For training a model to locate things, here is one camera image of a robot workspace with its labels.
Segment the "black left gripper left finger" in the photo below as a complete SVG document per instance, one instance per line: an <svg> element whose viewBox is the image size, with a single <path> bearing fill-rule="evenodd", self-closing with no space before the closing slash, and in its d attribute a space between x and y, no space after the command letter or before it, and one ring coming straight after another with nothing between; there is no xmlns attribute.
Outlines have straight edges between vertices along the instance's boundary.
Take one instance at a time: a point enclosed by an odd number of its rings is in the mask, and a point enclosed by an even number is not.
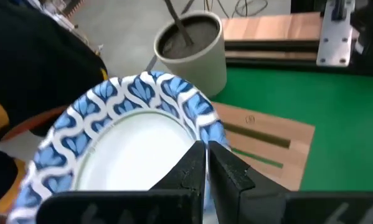
<svg viewBox="0 0 373 224"><path fill-rule="evenodd" d="M37 224L202 223L205 144L196 141L147 191L76 191L48 198Z"/></svg>

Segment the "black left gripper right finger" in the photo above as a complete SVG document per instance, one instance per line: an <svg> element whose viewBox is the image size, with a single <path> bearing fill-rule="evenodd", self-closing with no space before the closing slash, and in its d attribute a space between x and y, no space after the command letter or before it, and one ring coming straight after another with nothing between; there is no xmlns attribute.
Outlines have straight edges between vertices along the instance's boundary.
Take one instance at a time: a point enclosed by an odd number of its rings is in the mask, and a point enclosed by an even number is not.
<svg viewBox="0 0 373 224"><path fill-rule="evenodd" d="M220 223L373 224L373 192L290 191L215 141L209 177Z"/></svg>

